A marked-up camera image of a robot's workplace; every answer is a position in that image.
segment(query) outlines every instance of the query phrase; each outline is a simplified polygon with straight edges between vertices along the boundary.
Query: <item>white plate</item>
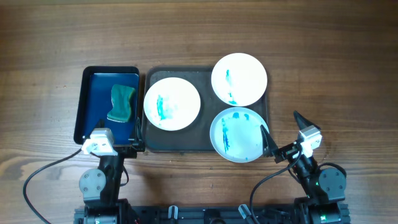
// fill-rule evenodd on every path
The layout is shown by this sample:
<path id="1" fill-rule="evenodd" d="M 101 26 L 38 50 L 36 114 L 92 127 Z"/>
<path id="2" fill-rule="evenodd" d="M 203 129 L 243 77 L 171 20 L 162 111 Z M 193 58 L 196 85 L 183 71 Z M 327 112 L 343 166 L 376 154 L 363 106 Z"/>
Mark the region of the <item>white plate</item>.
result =
<path id="1" fill-rule="evenodd" d="M 214 92 L 232 106 L 256 102 L 267 88 L 267 72 L 255 57 L 230 54 L 219 60 L 211 73 Z"/>
<path id="2" fill-rule="evenodd" d="M 251 162 L 262 156 L 260 125 L 268 126 L 253 110 L 228 108 L 210 126 L 210 140 L 216 151 L 232 162 Z"/>
<path id="3" fill-rule="evenodd" d="M 187 127 L 198 116 L 200 97 L 197 89 L 182 78 L 165 78 L 153 84 L 144 98 L 148 120 L 166 131 Z"/>

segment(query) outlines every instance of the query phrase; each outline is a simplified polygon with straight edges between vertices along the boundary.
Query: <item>blue tray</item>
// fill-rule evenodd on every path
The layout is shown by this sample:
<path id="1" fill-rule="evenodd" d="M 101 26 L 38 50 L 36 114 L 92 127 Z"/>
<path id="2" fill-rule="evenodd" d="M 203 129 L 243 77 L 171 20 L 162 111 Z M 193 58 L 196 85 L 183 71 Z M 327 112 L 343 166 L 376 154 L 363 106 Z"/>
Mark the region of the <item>blue tray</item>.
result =
<path id="1" fill-rule="evenodd" d="M 132 99 L 132 117 L 130 122 L 120 123 L 108 120 L 106 115 L 113 108 L 111 90 L 115 84 L 136 89 Z M 87 67 L 83 71 L 80 99 L 76 117 L 73 139 L 83 144 L 99 120 L 104 121 L 105 128 L 110 128 L 115 138 L 115 145 L 130 145 L 129 138 L 135 131 L 137 119 L 137 101 L 139 99 L 139 71 L 136 67 Z"/>

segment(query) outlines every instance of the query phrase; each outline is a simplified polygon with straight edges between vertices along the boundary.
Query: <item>wooden table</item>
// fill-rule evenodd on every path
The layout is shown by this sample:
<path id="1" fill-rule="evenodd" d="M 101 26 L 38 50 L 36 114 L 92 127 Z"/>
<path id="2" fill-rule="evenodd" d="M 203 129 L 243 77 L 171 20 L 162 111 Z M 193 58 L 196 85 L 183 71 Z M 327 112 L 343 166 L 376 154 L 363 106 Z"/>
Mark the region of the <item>wooden table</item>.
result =
<path id="1" fill-rule="evenodd" d="M 393 1 L 265 1 L 0 7 L 0 223 L 40 223 L 22 197 L 39 167 L 75 152 L 82 71 L 89 65 L 214 65 L 245 52 L 265 66 L 273 137 L 297 137 L 298 110 L 322 127 L 318 162 L 348 172 L 353 223 L 398 220 L 398 6 Z M 80 154 L 35 177 L 28 195 L 53 223 L 83 205 L 78 180 L 98 159 Z M 239 205 L 283 167 L 212 154 L 126 160 L 132 205 Z M 256 204 L 304 196 L 288 173 Z"/>

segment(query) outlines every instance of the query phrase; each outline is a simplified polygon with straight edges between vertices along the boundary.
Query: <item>green sponge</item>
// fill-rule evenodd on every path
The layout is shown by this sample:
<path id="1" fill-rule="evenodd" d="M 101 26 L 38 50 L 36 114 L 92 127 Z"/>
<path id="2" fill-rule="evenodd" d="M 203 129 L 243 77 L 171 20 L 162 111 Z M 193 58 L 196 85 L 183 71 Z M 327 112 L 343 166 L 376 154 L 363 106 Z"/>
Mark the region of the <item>green sponge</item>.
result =
<path id="1" fill-rule="evenodd" d="M 131 101 L 136 89 L 115 84 L 112 86 L 111 98 L 113 109 L 108 119 L 117 122 L 128 122 L 131 119 Z"/>

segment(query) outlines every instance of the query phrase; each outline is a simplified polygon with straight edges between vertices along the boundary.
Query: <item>blue paint smear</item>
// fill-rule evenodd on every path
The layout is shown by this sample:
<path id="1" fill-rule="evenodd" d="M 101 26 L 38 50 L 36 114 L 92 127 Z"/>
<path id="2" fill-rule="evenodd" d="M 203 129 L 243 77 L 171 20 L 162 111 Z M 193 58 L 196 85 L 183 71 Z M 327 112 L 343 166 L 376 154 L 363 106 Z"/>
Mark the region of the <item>blue paint smear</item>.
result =
<path id="1" fill-rule="evenodd" d="M 165 104 L 164 101 L 165 100 L 163 99 L 163 97 L 158 95 L 157 102 L 156 102 L 157 114 L 159 115 L 161 121 L 164 119 L 173 118 L 173 116 L 172 116 L 173 110 L 171 108 L 169 108 L 168 104 Z"/>
<path id="2" fill-rule="evenodd" d="M 239 118 L 239 113 L 235 112 L 234 115 L 232 115 L 232 118 L 236 118 L 236 119 Z"/>
<path id="3" fill-rule="evenodd" d="M 226 153 L 226 151 L 229 150 L 229 143 L 228 143 L 228 137 L 226 135 L 226 132 L 228 131 L 228 128 L 225 125 L 224 118 L 221 119 L 221 124 L 223 125 L 223 141 L 224 141 L 224 149 L 225 149 L 225 153 Z"/>
<path id="4" fill-rule="evenodd" d="M 225 79 L 228 82 L 228 84 L 231 86 L 232 85 L 232 80 L 231 80 L 231 75 L 229 75 L 229 69 L 226 71 Z"/>
<path id="5" fill-rule="evenodd" d="M 229 74 L 229 69 L 226 71 L 225 80 L 228 82 L 229 86 L 232 86 L 232 79 L 231 79 L 231 75 Z M 231 103 L 232 105 L 235 105 L 236 101 L 234 100 L 232 93 L 229 92 L 228 95 L 229 95 L 229 97 L 231 97 L 231 100 L 229 101 L 229 103 Z"/>
<path id="6" fill-rule="evenodd" d="M 162 121 L 163 119 L 166 119 L 166 116 L 164 115 L 163 111 L 163 97 L 160 95 L 157 97 L 156 106 L 157 106 L 157 114 L 160 116 L 160 120 Z"/>

